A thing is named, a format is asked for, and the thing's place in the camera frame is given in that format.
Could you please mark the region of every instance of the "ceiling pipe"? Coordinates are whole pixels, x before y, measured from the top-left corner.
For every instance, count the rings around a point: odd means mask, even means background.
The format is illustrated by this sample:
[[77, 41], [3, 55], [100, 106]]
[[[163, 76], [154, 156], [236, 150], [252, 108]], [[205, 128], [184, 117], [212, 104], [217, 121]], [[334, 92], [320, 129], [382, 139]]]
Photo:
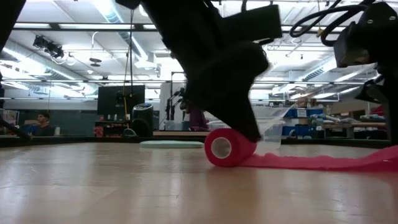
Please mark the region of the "ceiling pipe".
[[[320, 75], [328, 73], [330, 70], [332, 70], [334, 68], [336, 68], [336, 59], [334, 56], [331, 56], [331, 57], [327, 58], [326, 60], [323, 60], [318, 65], [307, 69], [298, 78], [294, 78], [292, 81], [307, 82], [315, 77], [318, 77]], [[285, 92], [288, 92], [289, 90], [295, 88], [296, 86], [297, 86], [296, 84], [285, 84], [285, 85], [282, 85], [282, 86], [276, 88], [274, 90], [274, 93], [285, 93]]]
[[[108, 21], [109, 23], [125, 23], [123, 18], [120, 16], [120, 13], [116, 9], [116, 5], [113, 0], [95, 0], [93, 4], [101, 13], [101, 15]], [[148, 60], [148, 55], [145, 53], [144, 49], [138, 44], [137, 40], [134, 36], [131, 36], [129, 32], [118, 32], [119, 36], [126, 41], [128, 45], [132, 43], [132, 51], [138, 60]]]
[[[76, 20], [74, 20], [74, 18], [72, 18], [72, 16], [69, 15], [69, 13], [61, 6], [59, 5], [59, 3], [57, 1], [52, 1], [52, 4], [59, 10], [62, 12], [62, 14], [64, 14], [67, 18], [69, 18], [72, 22], [76, 22]], [[112, 57], [115, 57], [108, 49], [106, 49], [104, 46], [102, 46], [98, 41], [95, 41], [94, 36], [95, 34], [98, 32], [95, 32], [93, 35], [87, 33], [87, 35], [89, 35], [92, 38], [92, 46], [91, 49], [94, 47], [94, 44], [99, 45], [102, 48], [102, 52], [105, 51], [106, 53], [112, 55]], [[124, 66], [119, 60], [115, 60], [117, 61], [117, 63], [119, 63], [120, 65]]]
[[[374, 69], [375, 69], [375, 64], [362, 65], [361, 69], [359, 69], [355, 72], [349, 73], [347, 75], [343, 75], [342, 77], [337, 78], [335, 80], [335, 82], [343, 82], [343, 81], [349, 80], [350, 78], [353, 78], [356, 75], [363, 74], [364, 72], [368, 72], [369, 70], [373, 70], [373, 72], [375, 72]], [[311, 96], [319, 94], [319, 92], [321, 92], [321, 91], [322, 92], [326, 91], [327, 93], [340, 93], [340, 92], [348, 90], [350, 88], [354, 88], [354, 87], [352, 85], [322, 85], [322, 86], [314, 88], [312, 90], [307, 90], [305, 92], [305, 96], [311, 97]]]
[[[64, 68], [61, 65], [57, 65], [53, 61], [46, 59], [39, 54], [22, 47], [21, 45], [8, 40], [4, 46], [3, 52], [15, 58], [19, 61], [17, 64], [24, 66], [24, 70], [32, 73], [51, 73], [50, 77], [46, 77], [49, 80], [62, 79], [62, 80], [87, 80], [83, 75], [72, 72], [71, 70]], [[98, 87], [92, 83], [79, 83], [81, 86], [88, 86], [93, 90]]]

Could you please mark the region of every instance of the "table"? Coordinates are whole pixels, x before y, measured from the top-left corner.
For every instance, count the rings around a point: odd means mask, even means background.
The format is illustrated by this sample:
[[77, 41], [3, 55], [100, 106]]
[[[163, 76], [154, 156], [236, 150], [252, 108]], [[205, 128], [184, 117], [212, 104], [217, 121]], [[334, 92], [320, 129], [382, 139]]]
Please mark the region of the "table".
[[[276, 152], [359, 157], [374, 150], [289, 145]], [[217, 168], [202, 149], [122, 143], [5, 148], [0, 174], [2, 224], [398, 221], [398, 174]]]
[[353, 122], [353, 123], [334, 123], [334, 124], [323, 124], [325, 130], [325, 138], [327, 138], [326, 130], [334, 128], [343, 128], [347, 130], [347, 138], [354, 138], [354, 128], [385, 128], [385, 123], [379, 122]]
[[209, 131], [154, 131], [154, 136], [207, 136]]

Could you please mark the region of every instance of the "blue bin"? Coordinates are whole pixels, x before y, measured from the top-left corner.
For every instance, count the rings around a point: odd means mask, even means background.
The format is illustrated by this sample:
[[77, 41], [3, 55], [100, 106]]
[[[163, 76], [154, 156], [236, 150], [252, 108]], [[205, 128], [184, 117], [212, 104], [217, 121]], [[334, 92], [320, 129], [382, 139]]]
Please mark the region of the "blue bin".
[[291, 117], [293, 117], [293, 109], [288, 110], [284, 116], [284, 118], [291, 118]]
[[298, 126], [284, 126], [282, 129], [282, 135], [288, 136], [292, 130], [295, 130], [297, 135], [299, 135], [300, 128]]
[[298, 132], [299, 136], [307, 136], [309, 132], [314, 129], [315, 127], [313, 126], [298, 126], [300, 131]]

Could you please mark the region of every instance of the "ceiling beam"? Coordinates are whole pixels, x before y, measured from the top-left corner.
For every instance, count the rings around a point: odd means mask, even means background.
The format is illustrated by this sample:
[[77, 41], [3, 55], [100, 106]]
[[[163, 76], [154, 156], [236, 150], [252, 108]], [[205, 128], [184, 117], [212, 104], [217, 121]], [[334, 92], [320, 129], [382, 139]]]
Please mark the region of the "ceiling beam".
[[[51, 83], [131, 83], [130, 80], [23, 80], [6, 79], [4, 82], [51, 82]], [[133, 80], [137, 84], [167, 83], [166, 80]], [[185, 81], [173, 81], [173, 83], [185, 83]], [[364, 82], [303, 82], [303, 81], [255, 81], [254, 84], [306, 84], [306, 85], [363, 85]]]
[[[282, 33], [288, 34], [292, 25], [282, 25]], [[303, 26], [299, 26], [296, 31], [300, 31]], [[339, 34], [345, 26], [337, 27], [331, 34]], [[135, 23], [51, 23], [48, 22], [18, 22], [13, 30], [28, 31], [57, 31], [57, 32], [158, 32], [153, 24]], [[307, 34], [317, 34], [318, 28], [307, 32]]]

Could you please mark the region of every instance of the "fluorescent light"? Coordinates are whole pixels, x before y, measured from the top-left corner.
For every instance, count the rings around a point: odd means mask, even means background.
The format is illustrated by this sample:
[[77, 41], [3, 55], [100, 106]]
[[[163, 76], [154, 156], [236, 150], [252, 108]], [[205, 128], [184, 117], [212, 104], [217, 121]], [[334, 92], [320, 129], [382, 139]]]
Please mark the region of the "fluorescent light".
[[146, 60], [139, 60], [138, 62], [134, 63], [137, 68], [156, 68], [157, 64], [148, 62]]
[[124, 80], [88, 80], [89, 83], [123, 83]]
[[8, 80], [3, 80], [4, 82], [42, 82], [41, 80], [12, 80], [12, 79], [8, 79]]
[[363, 85], [361, 82], [339, 82], [335, 83], [336, 85]]
[[130, 24], [59, 24], [61, 29], [130, 29]]
[[349, 89], [347, 89], [347, 90], [341, 91], [340, 93], [341, 93], [341, 94], [349, 93], [349, 92], [354, 91], [354, 90], [356, 90], [356, 89], [358, 89], [358, 88], [359, 88], [359, 86], [354, 87], [354, 88], [349, 88]]
[[156, 26], [152, 24], [143, 25], [143, 27], [144, 29], [156, 29]]
[[345, 75], [343, 77], [340, 77], [340, 78], [336, 79], [336, 82], [342, 82], [342, 81], [348, 80], [350, 78], [353, 78], [356, 75], [358, 75], [356, 72], [350, 73], [348, 75]]
[[141, 15], [148, 17], [148, 13], [145, 11], [144, 7], [141, 4], [139, 5], [138, 10]]
[[[345, 27], [336, 27], [336, 28], [333, 29], [332, 32], [341, 32], [341, 31], [343, 31], [344, 29], [345, 29]], [[311, 30], [311, 31], [314, 31], [314, 32], [318, 32], [319, 27], [318, 27], [318, 26], [317, 26], [317, 27], [312, 27], [310, 30]]]
[[3, 51], [14, 58], [18, 59], [18, 64], [17, 66], [21, 68], [22, 70], [25, 70], [30, 73], [44, 73], [46, 70], [46, 66], [42, 65], [39, 62], [36, 62], [35, 60], [32, 60], [30, 58], [27, 58], [25, 55], [22, 55], [18, 52], [15, 52], [11, 49], [8, 49], [7, 47], [3, 48]]
[[297, 84], [308, 84], [308, 85], [327, 85], [329, 82], [294, 82]]
[[44, 23], [27, 23], [27, 22], [17, 22], [14, 25], [14, 28], [46, 28], [49, 29], [50, 24], [44, 24]]
[[288, 81], [255, 81], [256, 84], [288, 84]]
[[318, 94], [316, 96], [313, 96], [312, 98], [314, 98], [314, 99], [322, 99], [322, 98], [326, 98], [326, 97], [329, 97], [329, 96], [333, 96], [334, 94], [336, 94], [336, 93], [321, 93], [321, 94]]
[[291, 96], [290, 99], [291, 100], [295, 100], [295, 99], [298, 99], [298, 98], [306, 97], [308, 95], [309, 95], [309, 93], [305, 93], [305, 94], [299, 93], [299, 94]]
[[292, 28], [292, 26], [282, 26], [282, 31], [290, 31]]
[[6, 86], [11, 86], [14, 88], [18, 88], [20, 90], [29, 90], [29, 88], [27, 88], [26, 86], [24, 86], [20, 83], [17, 83], [17, 82], [2, 82], [1, 84], [6, 85]]

